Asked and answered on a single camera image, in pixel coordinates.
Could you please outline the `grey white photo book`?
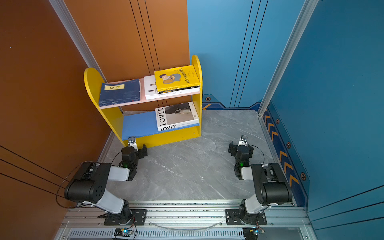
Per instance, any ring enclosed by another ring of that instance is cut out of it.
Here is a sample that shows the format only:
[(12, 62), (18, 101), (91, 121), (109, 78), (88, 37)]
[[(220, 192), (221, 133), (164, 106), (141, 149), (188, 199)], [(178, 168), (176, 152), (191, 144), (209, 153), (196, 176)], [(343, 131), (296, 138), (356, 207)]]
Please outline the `grey white photo book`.
[(160, 132), (184, 128), (200, 123), (194, 102), (181, 103), (155, 109)]

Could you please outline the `white book with brown bars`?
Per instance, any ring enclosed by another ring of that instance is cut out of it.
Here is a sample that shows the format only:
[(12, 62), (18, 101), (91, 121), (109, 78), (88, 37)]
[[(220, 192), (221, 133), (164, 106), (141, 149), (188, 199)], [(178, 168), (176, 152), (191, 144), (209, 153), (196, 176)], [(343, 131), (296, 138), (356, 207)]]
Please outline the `white book with brown bars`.
[(144, 77), (144, 91), (146, 100), (165, 100), (200, 93), (198, 89), (184, 90), (165, 94), (158, 94), (155, 76)]

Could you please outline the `black book with orange title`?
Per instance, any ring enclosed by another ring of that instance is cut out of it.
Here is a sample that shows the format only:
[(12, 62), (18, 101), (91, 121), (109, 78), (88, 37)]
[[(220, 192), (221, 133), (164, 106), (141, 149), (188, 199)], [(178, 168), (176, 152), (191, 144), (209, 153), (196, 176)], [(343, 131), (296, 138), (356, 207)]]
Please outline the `black book with orange title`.
[(178, 91), (184, 91), (184, 90), (192, 90), (192, 89), (198, 89), (200, 91), (200, 86), (194, 86), (194, 87), (186, 87), (181, 89), (173, 89), (173, 90), (164, 90), (164, 91), (158, 91), (158, 94), (165, 94), (165, 93), (171, 93), (171, 92), (178, 92)]

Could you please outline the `dark blue book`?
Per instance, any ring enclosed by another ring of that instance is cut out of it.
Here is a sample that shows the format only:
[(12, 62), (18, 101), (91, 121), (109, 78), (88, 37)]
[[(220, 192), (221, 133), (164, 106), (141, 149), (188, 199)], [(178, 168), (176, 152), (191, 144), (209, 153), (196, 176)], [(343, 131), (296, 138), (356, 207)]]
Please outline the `dark blue book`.
[(139, 79), (125, 81), (119, 84), (102, 83), (99, 106), (137, 102), (141, 100), (141, 83)]

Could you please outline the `yellow cartoon cover book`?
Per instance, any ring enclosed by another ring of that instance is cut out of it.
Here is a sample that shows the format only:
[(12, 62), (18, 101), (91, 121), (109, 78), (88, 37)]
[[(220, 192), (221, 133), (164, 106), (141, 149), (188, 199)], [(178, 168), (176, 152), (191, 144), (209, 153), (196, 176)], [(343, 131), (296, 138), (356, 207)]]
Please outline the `yellow cartoon cover book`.
[(194, 66), (184, 66), (155, 71), (157, 91), (200, 86)]

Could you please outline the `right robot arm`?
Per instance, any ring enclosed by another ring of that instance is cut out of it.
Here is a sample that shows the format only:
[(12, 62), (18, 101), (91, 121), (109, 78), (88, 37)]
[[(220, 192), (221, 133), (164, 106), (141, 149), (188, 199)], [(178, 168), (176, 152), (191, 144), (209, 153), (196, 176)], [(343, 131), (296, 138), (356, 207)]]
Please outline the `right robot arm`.
[(272, 205), (283, 205), (293, 200), (293, 193), (281, 166), (272, 164), (250, 164), (255, 146), (240, 141), (229, 144), (228, 152), (235, 158), (234, 172), (242, 181), (252, 181), (255, 193), (242, 200), (238, 218), (242, 224), (258, 224), (264, 211)]

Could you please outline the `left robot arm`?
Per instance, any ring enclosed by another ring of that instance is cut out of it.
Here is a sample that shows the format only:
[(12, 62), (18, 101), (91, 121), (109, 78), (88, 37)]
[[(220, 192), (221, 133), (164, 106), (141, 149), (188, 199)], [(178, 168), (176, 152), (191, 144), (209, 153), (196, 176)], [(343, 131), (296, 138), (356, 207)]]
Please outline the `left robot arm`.
[(148, 155), (147, 146), (139, 150), (128, 146), (121, 150), (122, 160), (117, 166), (111, 163), (86, 161), (65, 188), (65, 199), (103, 210), (99, 218), (105, 219), (105, 225), (134, 225), (136, 219), (129, 207), (129, 202), (121, 199), (106, 187), (109, 181), (132, 181), (137, 174), (139, 160)]

